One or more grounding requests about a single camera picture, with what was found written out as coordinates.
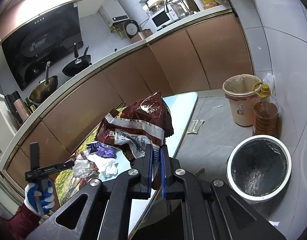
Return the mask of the left blue white gloved hand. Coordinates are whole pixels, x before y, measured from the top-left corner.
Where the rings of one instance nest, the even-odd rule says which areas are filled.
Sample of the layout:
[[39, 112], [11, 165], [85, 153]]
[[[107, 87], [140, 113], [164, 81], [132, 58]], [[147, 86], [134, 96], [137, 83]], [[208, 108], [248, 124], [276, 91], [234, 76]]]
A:
[[47, 188], [40, 190], [37, 183], [28, 183], [25, 187], [24, 205], [35, 215], [42, 217], [55, 206], [53, 183], [48, 180]]

